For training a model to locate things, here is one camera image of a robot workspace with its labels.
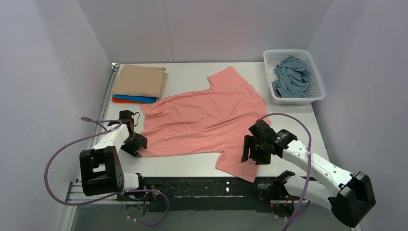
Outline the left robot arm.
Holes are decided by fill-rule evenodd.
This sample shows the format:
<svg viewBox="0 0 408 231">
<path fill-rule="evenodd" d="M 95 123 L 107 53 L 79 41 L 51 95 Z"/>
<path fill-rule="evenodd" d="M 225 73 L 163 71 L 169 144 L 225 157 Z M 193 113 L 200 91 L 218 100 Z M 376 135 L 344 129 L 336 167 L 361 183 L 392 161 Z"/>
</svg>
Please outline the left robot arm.
<svg viewBox="0 0 408 231">
<path fill-rule="evenodd" d="M 86 196 L 126 192 L 139 188 L 140 174 L 124 173 L 118 152 L 138 157 L 147 148 L 147 139 L 134 131 L 133 122 L 127 121 L 119 128 L 110 123 L 113 131 L 89 150 L 79 155 L 82 189 Z"/>
</svg>

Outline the pink t-shirt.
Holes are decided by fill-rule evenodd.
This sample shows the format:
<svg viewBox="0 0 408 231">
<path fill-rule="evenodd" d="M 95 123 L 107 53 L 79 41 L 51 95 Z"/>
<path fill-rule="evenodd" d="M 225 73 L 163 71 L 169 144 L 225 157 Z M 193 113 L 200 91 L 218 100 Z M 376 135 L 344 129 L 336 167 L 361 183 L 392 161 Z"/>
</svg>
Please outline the pink t-shirt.
<svg viewBox="0 0 408 231">
<path fill-rule="evenodd" d="M 241 161 L 249 127 L 267 113 L 263 97 L 233 67 L 207 78 L 210 87 L 145 104 L 142 157 L 219 153 L 216 169 L 254 182 L 258 166 Z"/>
</svg>

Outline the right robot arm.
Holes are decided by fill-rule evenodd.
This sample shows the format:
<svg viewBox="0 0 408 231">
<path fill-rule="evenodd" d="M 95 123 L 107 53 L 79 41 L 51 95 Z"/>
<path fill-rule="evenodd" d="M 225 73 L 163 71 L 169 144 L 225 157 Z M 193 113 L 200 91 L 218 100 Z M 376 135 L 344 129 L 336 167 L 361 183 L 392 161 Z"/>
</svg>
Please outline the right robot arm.
<svg viewBox="0 0 408 231">
<path fill-rule="evenodd" d="M 270 163 L 272 155 L 293 163 L 306 172 L 306 179 L 294 172 L 284 171 L 273 183 L 259 190 L 264 198 L 298 197 L 330 210 L 344 225 L 354 228 L 376 205 L 369 176 L 341 169 L 321 156 L 311 153 L 292 133 L 282 129 L 275 132 L 269 126 L 249 128 L 244 138 L 242 162 L 252 159 L 257 165 Z"/>
</svg>

